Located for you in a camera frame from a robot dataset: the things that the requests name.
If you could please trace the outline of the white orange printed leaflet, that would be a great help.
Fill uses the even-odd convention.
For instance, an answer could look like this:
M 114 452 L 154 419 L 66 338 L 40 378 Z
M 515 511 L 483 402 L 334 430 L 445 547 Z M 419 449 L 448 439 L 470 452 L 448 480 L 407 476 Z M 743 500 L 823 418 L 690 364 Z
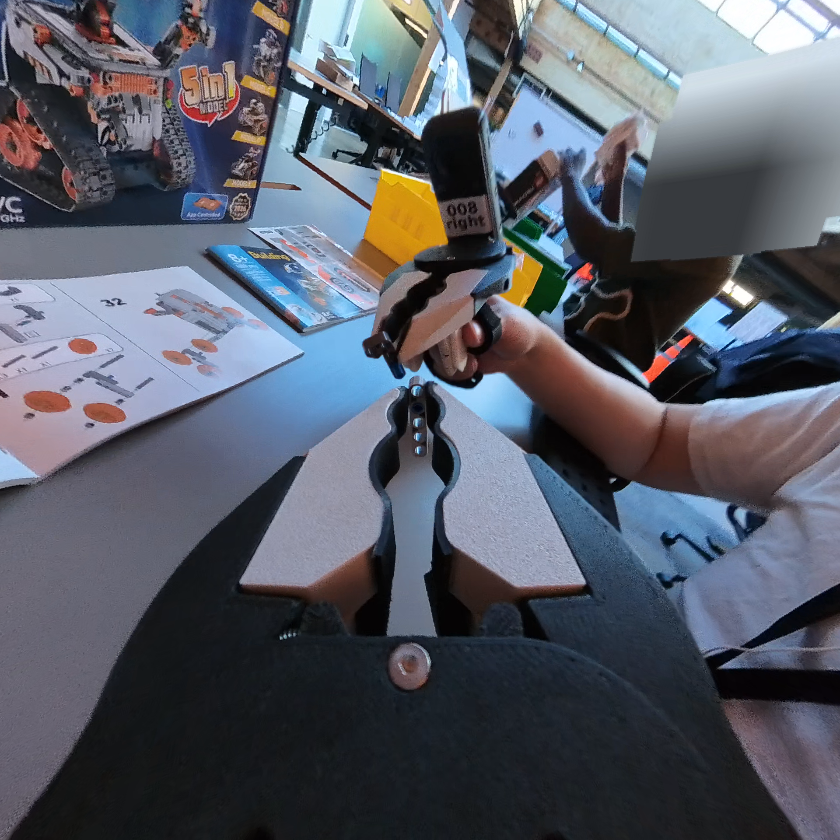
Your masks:
M 250 227 L 269 246 L 282 250 L 363 312 L 376 309 L 381 281 L 319 228 L 311 225 Z

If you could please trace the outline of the grey desk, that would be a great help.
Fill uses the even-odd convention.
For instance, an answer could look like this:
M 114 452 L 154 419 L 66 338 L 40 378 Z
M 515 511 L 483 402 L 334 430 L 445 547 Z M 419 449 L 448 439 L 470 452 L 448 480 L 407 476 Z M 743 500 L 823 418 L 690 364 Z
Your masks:
M 396 383 L 364 356 L 372 317 L 300 336 L 204 255 L 255 242 L 235 224 L 2 230 L 4 279 L 189 266 L 304 352 L 37 485 L 2 490 L 2 838 L 66 760 L 177 565 L 290 457 Z

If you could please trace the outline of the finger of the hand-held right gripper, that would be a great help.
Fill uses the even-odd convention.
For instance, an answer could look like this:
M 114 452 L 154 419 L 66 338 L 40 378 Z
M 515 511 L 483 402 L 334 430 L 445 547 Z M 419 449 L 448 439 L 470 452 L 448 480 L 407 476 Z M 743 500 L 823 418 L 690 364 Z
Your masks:
M 396 349 L 401 349 L 415 316 L 438 291 L 438 278 L 431 272 L 392 272 L 384 281 L 376 310 L 373 333 L 386 331 Z
M 462 372 L 468 352 L 461 337 L 462 328 L 475 317 L 473 290 L 483 276 L 448 276 L 444 288 L 431 297 L 412 317 L 397 359 L 416 371 L 415 362 L 427 351 L 434 357 L 438 372 Z

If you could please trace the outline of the person's right forearm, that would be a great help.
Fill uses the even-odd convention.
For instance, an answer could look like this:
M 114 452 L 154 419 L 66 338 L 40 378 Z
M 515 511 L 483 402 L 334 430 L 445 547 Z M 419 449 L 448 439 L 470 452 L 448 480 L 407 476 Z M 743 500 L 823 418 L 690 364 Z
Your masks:
M 586 360 L 545 324 L 537 328 L 521 389 L 616 476 L 698 493 L 689 431 L 700 408 L 658 402 Z

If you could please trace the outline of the person's right hand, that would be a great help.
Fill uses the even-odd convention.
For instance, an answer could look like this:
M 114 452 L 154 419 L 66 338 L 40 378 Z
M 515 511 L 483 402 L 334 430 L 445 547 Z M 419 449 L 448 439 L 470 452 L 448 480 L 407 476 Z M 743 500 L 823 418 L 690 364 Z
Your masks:
M 457 379 L 468 379 L 477 373 L 513 375 L 541 340 L 557 338 L 546 324 L 503 297 L 490 297 L 484 309 L 492 310 L 499 319 L 500 338 L 486 352 L 476 355 L 474 350 L 483 344 L 485 336 L 477 319 L 467 323 L 460 331 L 468 350 L 467 359 Z

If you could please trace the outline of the long grey holed beam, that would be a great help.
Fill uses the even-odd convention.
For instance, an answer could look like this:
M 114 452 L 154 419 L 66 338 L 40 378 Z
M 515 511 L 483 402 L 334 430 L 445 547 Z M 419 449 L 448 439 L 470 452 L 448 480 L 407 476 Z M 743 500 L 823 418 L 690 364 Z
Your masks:
M 409 382 L 407 423 L 414 456 L 426 457 L 429 450 L 427 388 L 425 380 L 419 375 L 413 376 Z

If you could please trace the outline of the blue closed booklet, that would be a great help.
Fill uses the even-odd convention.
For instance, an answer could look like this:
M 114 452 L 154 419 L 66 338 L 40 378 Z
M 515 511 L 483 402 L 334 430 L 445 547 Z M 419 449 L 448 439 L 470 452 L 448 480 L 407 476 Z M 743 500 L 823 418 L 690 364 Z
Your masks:
M 312 263 L 279 248 L 215 245 L 206 256 L 251 290 L 300 333 L 362 317 L 379 292 L 353 272 Z

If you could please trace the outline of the white whiteboard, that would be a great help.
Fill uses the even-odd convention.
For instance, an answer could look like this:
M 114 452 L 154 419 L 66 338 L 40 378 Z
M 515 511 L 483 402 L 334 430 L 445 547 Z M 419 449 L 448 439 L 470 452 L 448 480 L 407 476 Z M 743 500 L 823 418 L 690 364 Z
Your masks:
M 523 86 L 492 142 L 492 153 L 498 170 L 512 179 L 547 150 L 584 150 L 590 164 L 602 140 L 603 133 Z

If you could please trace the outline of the black swivel chair base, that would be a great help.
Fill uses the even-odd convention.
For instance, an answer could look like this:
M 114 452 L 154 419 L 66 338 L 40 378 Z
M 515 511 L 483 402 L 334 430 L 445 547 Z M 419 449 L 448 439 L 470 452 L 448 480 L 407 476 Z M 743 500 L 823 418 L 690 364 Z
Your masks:
M 729 504 L 727 506 L 726 516 L 732 529 L 735 531 L 739 543 L 745 541 L 762 525 L 764 525 L 765 522 L 767 522 L 767 518 L 765 516 L 747 508 L 740 508 L 738 505 L 734 504 Z M 682 541 L 688 545 L 708 564 L 715 562 L 716 559 L 720 558 L 729 551 L 729 549 L 722 548 L 722 546 L 714 542 L 711 537 L 706 537 L 707 549 L 704 549 L 698 542 L 691 539 L 683 532 L 665 531 L 660 535 L 660 542 L 666 548 L 672 547 L 678 541 Z M 682 583 L 687 580 L 687 576 L 684 574 L 667 575 L 664 572 L 657 572 L 656 578 L 666 589 L 670 589 L 677 583 Z

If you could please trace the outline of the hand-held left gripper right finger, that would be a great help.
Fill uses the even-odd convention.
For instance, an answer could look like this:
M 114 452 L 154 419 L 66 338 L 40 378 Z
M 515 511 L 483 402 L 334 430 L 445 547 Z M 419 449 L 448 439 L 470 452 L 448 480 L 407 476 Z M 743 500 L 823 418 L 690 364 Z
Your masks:
M 441 636 L 468 635 L 495 603 L 582 595 L 586 582 L 525 453 L 427 385 L 436 501 L 427 592 Z

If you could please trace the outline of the yellow plastic bin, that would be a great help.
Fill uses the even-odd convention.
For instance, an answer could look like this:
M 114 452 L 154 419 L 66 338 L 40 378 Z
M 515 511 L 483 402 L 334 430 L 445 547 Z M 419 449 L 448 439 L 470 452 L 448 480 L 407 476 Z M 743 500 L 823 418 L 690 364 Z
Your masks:
M 447 242 L 429 181 L 382 170 L 364 239 L 397 265 Z
M 519 248 L 513 248 L 513 255 L 516 259 L 516 265 L 512 275 L 511 287 L 501 296 L 514 305 L 523 308 L 537 285 L 543 265 Z

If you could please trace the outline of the person's white t-shirt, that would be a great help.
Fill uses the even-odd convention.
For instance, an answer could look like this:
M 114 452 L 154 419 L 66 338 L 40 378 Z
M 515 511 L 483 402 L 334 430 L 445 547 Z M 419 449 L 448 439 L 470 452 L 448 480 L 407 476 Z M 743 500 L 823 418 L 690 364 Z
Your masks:
M 677 599 L 704 655 L 746 647 L 839 582 L 839 387 L 700 406 L 689 462 L 701 493 L 767 521 L 690 576 Z M 838 838 L 839 717 L 829 704 L 727 699 L 732 729 L 801 838 Z

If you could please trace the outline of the open white instruction booklet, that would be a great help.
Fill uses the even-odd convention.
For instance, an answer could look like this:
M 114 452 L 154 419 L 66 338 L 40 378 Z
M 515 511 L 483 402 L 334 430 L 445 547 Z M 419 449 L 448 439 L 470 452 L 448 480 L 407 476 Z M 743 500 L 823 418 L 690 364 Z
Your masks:
M 1 487 L 302 355 L 185 266 L 2 280 Z

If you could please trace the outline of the green plastic bin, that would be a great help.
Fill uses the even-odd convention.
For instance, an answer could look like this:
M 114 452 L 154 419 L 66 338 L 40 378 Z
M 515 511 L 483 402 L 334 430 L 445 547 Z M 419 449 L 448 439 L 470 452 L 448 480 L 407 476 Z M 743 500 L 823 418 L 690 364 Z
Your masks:
M 562 247 L 546 236 L 543 229 L 527 217 L 506 230 L 511 241 L 542 267 L 534 289 L 523 306 L 535 316 L 552 312 L 564 294 L 571 271 L 564 260 Z

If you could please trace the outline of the blue printed toy box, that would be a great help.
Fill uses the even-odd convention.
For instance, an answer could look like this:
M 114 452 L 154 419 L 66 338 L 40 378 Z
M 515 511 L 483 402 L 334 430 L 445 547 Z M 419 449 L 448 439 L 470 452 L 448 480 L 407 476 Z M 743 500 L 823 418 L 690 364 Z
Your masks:
M 2 230 L 249 220 L 297 7 L 2 1 Z

